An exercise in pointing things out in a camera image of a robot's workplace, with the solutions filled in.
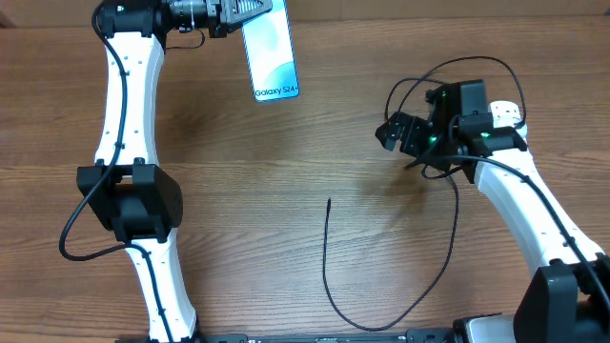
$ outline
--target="brown background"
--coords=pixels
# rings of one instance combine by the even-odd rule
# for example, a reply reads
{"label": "brown background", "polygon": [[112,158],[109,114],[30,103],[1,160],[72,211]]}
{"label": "brown background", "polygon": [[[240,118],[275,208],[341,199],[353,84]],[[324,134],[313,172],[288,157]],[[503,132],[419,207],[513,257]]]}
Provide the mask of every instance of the brown background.
{"label": "brown background", "polygon": [[[99,0],[0,0],[7,27],[84,27]],[[602,15],[610,0],[287,0],[294,21]]]}
{"label": "brown background", "polygon": [[[294,23],[293,39],[301,96],[272,104],[252,99],[239,33],[167,54],[156,142],[184,192],[178,246],[204,332],[357,332],[322,287],[329,196],[328,272],[338,306],[356,322],[382,325],[420,295],[444,260],[454,200],[442,181],[405,172],[410,159],[382,149],[374,131],[398,79],[458,56],[489,54],[513,66],[541,173],[580,227],[610,246],[607,17]],[[76,167],[92,163],[104,120],[102,45],[87,28],[30,29],[0,30],[0,48],[0,341],[146,334],[127,255],[73,263],[57,250],[80,199]],[[518,101],[506,70],[491,62],[454,65],[437,77],[484,78],[490,100]],[[409,112],[425,115],[425,89]],[[452,261],[394,332],[511,313],[528,285],[495,209],[463,176],[457,181]],[[112,241],[86,210],[69,249],[93,252]]]}

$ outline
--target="wall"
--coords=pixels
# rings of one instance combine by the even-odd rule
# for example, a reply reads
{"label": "wall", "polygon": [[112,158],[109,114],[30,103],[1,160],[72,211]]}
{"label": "wall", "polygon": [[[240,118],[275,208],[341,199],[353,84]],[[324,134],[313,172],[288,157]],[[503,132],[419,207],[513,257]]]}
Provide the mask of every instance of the wall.
{"label": "wall", "polygon": [[[0,0],[7,27],[79,27],[99,0]],[[287,0],[291,20],[596,15],[610,0]]]}

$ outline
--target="light blue phone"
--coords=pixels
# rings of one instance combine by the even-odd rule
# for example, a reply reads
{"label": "light blue phone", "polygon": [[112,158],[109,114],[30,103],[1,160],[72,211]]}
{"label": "light blue phone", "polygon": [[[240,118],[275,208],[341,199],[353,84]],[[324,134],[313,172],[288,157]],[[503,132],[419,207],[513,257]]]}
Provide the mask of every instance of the light blue phone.
{"label": "light blue phone", "polygon": [[295,54],[285,0],[273,0],[271,11],[244,23],[254,100],[296,97],[299,94]]}

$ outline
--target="phone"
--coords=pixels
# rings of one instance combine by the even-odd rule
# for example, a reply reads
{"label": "phone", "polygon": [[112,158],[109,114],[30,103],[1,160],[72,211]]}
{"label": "phone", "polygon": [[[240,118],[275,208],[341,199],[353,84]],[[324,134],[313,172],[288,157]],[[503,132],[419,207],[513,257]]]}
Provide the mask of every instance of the phone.
{"label": "phone", "polygon": [[271,11],[244,23],[244,44],[254,100],[273,101],[299,95],[295,54],[285,0],[273,0]]}

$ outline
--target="wooden table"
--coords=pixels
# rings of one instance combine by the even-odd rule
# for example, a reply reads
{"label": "wooden table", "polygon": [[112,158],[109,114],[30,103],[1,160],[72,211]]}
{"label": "wooden table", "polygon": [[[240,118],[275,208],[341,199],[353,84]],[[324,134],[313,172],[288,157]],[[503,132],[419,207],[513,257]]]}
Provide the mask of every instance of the wooden table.
{"label": "wooden table", "polygon": [[[374,132],[398,79],[464,55],[493,55],[515,69],[541,173],[580,227],[610,247],[607,17],[294,23],[293,39],[296,100],[254,102],[239,33],[170,51],[161,74],[157,149],[184,192],[180,261],[205,333],[357,332],[322,287],[328,197],[329,283],[349,317],[385,324],[425,290],[447,253],[454,198],[445,182],[404,171],[410,158],[382,149]],[[2,342],[112,342],[148,331],[123,252],[75,263],[57,250],[81,198],[76,167],[92,164],[102,131],[106,73],[91,29],[0,30]],[[492,62],[456,64],[436,77],[483,78],[490,100],[519,99]],[[426,89],[408,112],[425,115]],[[511,313],[529,284],[496,210],[463,175],[457,181],[449,268],[394,332]],[[87,209],[69,250],[113,243]]]}

